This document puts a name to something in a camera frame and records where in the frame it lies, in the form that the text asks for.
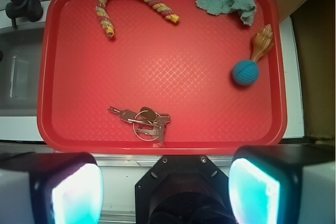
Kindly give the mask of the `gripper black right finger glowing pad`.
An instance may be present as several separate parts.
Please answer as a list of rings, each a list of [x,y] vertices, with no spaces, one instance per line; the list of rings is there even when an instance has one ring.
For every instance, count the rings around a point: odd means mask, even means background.
[[[335,148],[240,147],[228,191],[237,223],[335,223]]]

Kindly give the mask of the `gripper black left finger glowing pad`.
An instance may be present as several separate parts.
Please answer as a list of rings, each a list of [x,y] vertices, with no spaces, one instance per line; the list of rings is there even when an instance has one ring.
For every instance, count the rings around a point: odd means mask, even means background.
[[[1,223],[98,223],[103,175],[89,153],[1,153]]]

